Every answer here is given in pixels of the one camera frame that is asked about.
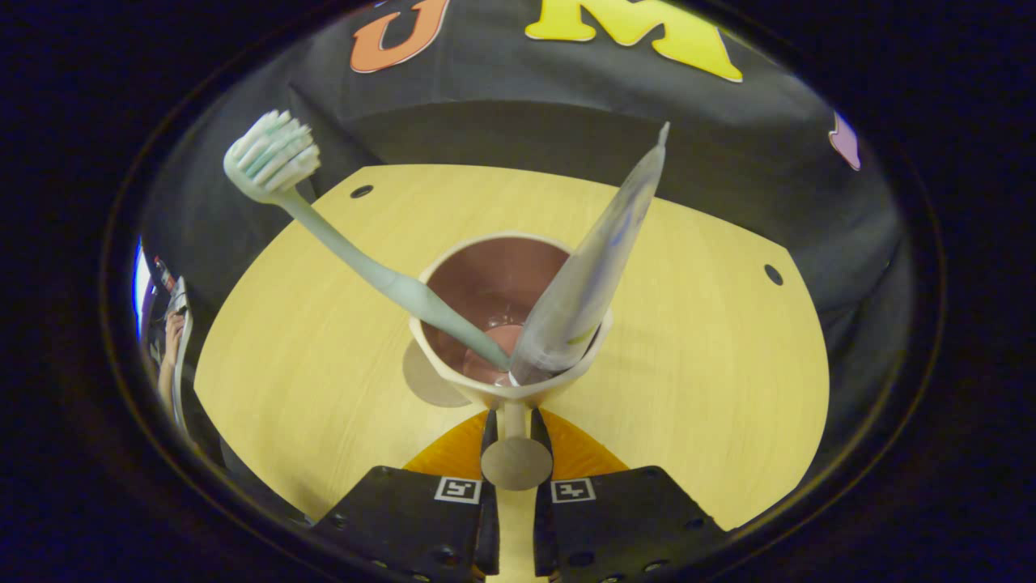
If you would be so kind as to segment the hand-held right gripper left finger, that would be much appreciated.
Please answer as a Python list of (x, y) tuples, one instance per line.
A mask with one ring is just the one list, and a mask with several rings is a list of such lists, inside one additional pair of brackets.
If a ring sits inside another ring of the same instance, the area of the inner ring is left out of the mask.
[(418, 582), (484, 582), (499, 573), (496, 488), (377, 466), (312, 531), (374, 567)]

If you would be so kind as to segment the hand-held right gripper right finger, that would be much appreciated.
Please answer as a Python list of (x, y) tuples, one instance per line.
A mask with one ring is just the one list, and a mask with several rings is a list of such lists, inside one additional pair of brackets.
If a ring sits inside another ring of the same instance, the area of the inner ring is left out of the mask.
[(664, 582), (728, 531), (658, 466), (548, 479), (537, 488), (534, 573), (550, 582)]

